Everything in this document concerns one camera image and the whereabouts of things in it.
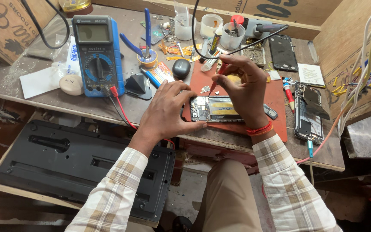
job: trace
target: wooden workbench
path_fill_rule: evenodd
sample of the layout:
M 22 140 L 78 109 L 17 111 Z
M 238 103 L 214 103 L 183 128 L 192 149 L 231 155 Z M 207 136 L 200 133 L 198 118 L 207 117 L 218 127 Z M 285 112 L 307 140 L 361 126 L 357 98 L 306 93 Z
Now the wooden workbench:
M 123 32 L 133 44 L 145 44 L 145 41 L 141 39 L 141 35 L 144 34 L 145 30 L 140 24 L 140 22 L 144 20 L 143 12 L 94 5 L 94 11 L 91 14 L 110 15 L 116 20 L 119 33 Z M 164 20 L 151 18 L 152 27 L 157 25 L 157 23 L 166 21 L 169 21 L 168 17 L 166 16 L 164 16 Z M 200 23 L 198 22 L 197 28 L 195 29 L 195 38 L 197 39 L 197 43 L 202 43 L 203 39 L 199 35 L 199 30 Z M 307 42 L 308 41 L 306 40 L 293 39 L 293 45 L 295 46 L 294 49 L 298 63 L 312 64 L 312 58 L 307 46 Z M 192 45 L 192 41 L 182 41 L 181 44 L 182 47 L 185 47 L 188 45 Z M 152 48 L 157 51 L 158 60 L 164 61 L 164 63 L 171 68 L 174 61 L 166 61 L 164 54 L 157 47 L 157 44 L 152 46 Z M 127 46 L 125 46 L 121 40 L 120 50 L 121 53 L 125 55 L 125 57 L 122 59 L 123 75 L 124 78 L 128 78 L 132 74 L 136 74 L 137 72 L 139 72 L 138 61 L 134 52 L 132 52 Z M 265 45 L 265 51 L 266 61 L 268 63 L 271 61 L 270 49 L 268 44 Z M 70 96 L 62 92 L 60 89 L 56 89 L 35 96 L 33 98 L 24 99 L 19 77 L 47 68 L 51 65 L 51 63 L 52 61 L 40 60 L 37 58 L 22 55 L 12 66 L 0 66 L 0 98 L 33 105 L 35 107 L 41 107 L 49 110 L 71 113 L 115 124 L 125 125 L 122 119 L 116 114 L 115 109 L 111 107 L 109 99 L 107 98 L 87 98 L 85 95 Z M 298 80 L 298 73 L 283 71 L 279 73 L 281 76 L 292 77 L 294 80 Z M 190 72 L 184 82 L 190 82 L 191 74 L 192 72 Z M 152 87 L 152 91 L 154 94 L 156 88 Z M 322 93 L 323 108 L 325 108 L 327 112 L 329 112 L 327 97 L 325 96 L 326 92 L 322 90 L 320 92 Z M 124 111 L 127 114 L 127 117 L 135 125 L 139 124 L 142 114 L 151 102 L 150 100 L 144 101 L 127 94 L 121 96 L 120 100 L 121 104 L 124 107 Z M 288 142 L 285 143 L 286 147 L 291 152 L 295 160 L 303 159 L 308 156 L 306 142 L 304 140 L 296 138 L 294 135 L 294 115 L 291 112 L 289 106 L 286 106 L 286 120 L 288 134 Z M 331 125 L 332 122 L 323 120 L 324 134 L 328 133 Z M 183 134 L 179 135 L 178 137 L 217 145 L 219 147 L 252 152 L 250 137 L 242 134 L 222 131 L 219 129 L 205 128 L 195 133 Z M 313 159 L 313 162 L 315 163 L 313 165 L 336 171 L 343 171 L 344 162 L 337 133 L 333 133 L 330 138 L 326 139 L 328 139 L 328 141 L 326 142 L 325 146 L 319 151 L 318 155 Z

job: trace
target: shirt sleeve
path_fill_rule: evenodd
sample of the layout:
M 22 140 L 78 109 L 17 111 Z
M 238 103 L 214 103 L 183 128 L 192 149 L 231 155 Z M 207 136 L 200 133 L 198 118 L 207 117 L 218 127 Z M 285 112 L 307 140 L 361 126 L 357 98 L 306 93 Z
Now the shirt sleeve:
M 276 231 L 342 231 L 277 134 L 253 151 Z
M 125 231 L 147 162 L 145 155 L 127 147 L 65 231 Z

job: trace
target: red thread bracelet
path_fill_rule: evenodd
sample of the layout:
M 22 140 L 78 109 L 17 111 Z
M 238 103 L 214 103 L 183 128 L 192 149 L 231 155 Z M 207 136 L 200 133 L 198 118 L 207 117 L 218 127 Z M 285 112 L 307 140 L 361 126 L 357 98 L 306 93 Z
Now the red thread bracelet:
M 259 129 L 253 130 L 249 127 L 245 127 L 245 129 L 249 136 L 257 136 L 257 135 L 261 135 L 261 134 L 271 131 L 273 129 L 273 126 L 271 125 L 271 121 L 270 121 L 266 126 L 263 126 Z

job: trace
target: solder wire spool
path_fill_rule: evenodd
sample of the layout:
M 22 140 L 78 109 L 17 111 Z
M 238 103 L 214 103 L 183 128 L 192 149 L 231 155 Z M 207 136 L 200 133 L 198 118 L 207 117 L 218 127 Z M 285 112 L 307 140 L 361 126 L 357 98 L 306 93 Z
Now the solder wire spool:
M 146 58 L 145 56 L 140 57 L 137 55 L 137 60 L 140 62 L 140 66 L 143 65 L 146 69 L 151 70 L 155 67 L 157 67 L 158 60 L 157 60 L 157 53 L 150 49 L 150 58 Z

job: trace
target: smartphone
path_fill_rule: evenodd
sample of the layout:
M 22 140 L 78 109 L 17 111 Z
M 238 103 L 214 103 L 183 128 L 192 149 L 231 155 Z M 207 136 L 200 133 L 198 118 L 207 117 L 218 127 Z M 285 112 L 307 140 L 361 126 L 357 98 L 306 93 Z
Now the smartphone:
M 274 68 L 298 72 L 296 54 L 290 36 L 273 35 L 269 38 L 269 43 Z
M 243 122 L 229 96 L 197 96 L 190 100 L 191 120 L 206 122 Z
M 320 145 L 324 140 L 323 123 L 320 116 L 316 116 L 307 110 L 304 94 L 316 96 L 316 103 L 322 105 L 320 92 L 313 87 L 297 82 L 294 90 L 295 104 L 295 128 L 294 134 L 304 140 L 311 140 L 314 144 Z

